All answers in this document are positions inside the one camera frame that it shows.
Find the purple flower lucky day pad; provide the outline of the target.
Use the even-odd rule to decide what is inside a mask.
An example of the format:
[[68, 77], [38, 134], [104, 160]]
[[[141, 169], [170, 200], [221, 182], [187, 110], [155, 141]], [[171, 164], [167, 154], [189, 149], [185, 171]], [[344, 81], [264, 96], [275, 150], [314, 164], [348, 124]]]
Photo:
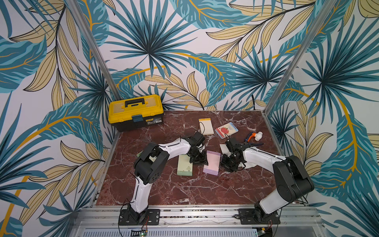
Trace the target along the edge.
[[208, 165], [204, 165], [203, 172], [218, 176], [221, 154], [213, 151], [206, 153]]

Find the green red lucky memo pad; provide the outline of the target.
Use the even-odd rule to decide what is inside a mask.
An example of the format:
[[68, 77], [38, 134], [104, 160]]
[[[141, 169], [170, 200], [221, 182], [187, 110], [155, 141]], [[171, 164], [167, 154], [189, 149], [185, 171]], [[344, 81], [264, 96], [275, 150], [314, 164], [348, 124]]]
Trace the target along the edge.
[[179, 155], [177, 175], [179, 176], [192, 176], [193, 164], [190, 163], [188, 155]]

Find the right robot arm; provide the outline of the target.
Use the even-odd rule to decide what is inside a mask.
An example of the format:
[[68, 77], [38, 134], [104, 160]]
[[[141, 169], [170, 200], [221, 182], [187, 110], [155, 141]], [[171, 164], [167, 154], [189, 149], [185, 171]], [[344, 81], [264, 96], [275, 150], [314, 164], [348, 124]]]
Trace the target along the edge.
[[228, 172], [239, 171], [239, 165], [247, 163], [260, 166], [274, 174], [276, 188], [267, 197], [255, 203], [246, 213], [239, 212], [239, 218], [251, 218], [252, 223], [279, 223], [277, 211], [314, 190], [314, 183], [301, 160], [296, 156], [279, 156], [257, 148], [248, 142], [239, 143], [234, 138], [225, 142], [227, 152], [223, 152], [221, 166]]

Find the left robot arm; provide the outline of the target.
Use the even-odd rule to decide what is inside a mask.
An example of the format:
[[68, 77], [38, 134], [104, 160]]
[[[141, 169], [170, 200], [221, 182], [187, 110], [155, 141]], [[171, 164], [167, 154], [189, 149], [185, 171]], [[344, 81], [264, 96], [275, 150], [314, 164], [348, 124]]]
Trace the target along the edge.
[[142, 224], [147, 218], [152, 184], [160, 178], [170, 159], [187, 155], [191, 164], [208, 165], [204, 141], [204, 135], [197, 131], [193, 136], [180, 137], [171, 143], [146, 146], [134, 163], [136, 185], [127, 208], [130, 222]]

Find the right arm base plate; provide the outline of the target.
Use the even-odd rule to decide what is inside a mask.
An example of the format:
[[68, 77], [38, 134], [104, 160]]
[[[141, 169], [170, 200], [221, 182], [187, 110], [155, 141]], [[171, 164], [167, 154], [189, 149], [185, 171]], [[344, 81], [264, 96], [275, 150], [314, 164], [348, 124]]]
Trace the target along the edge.
[[279, 214], [277, 211], [271, 214], [266, 214], [260, 209], [255, 208], [238, 209], [238, 214], [235, 214], [234, 218], [240, 220], [241, 225], [280, 224]]

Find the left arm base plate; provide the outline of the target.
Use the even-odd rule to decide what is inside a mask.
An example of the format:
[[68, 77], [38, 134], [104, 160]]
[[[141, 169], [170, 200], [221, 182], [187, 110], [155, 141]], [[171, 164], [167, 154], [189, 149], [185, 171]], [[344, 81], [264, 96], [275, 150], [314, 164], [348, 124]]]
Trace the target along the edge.
[[120, 226], [157, 226], [160, 219], [160, 209], [146, 209], [141, 213], [133, 209], [123, 209], [120, 212], [118, 224]]

